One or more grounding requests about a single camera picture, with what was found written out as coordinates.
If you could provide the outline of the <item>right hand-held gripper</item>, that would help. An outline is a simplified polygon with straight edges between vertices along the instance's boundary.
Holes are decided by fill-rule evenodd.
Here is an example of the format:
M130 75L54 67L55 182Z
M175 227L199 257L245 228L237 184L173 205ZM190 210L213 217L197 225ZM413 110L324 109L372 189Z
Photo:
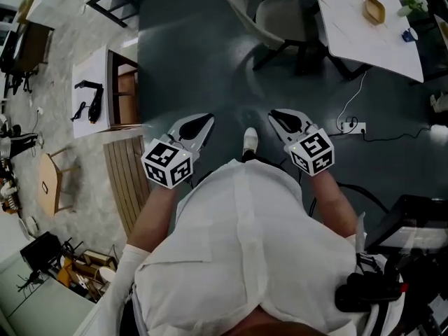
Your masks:
M268 114L268 120L282 142L294 142L286 147L292 163L310 176L327 170L335 163L334 146L325 133L312 125L303 112L277 108ZM303 134L297 141L294 133Z

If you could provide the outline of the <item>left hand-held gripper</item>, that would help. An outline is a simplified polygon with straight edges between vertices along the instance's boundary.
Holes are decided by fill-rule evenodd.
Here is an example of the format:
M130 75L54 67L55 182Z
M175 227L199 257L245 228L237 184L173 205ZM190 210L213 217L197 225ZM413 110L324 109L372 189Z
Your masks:
M189 179L213 128L214 115L198 113L176 121L160 138L144 141L141 163L146 178L168 189Z

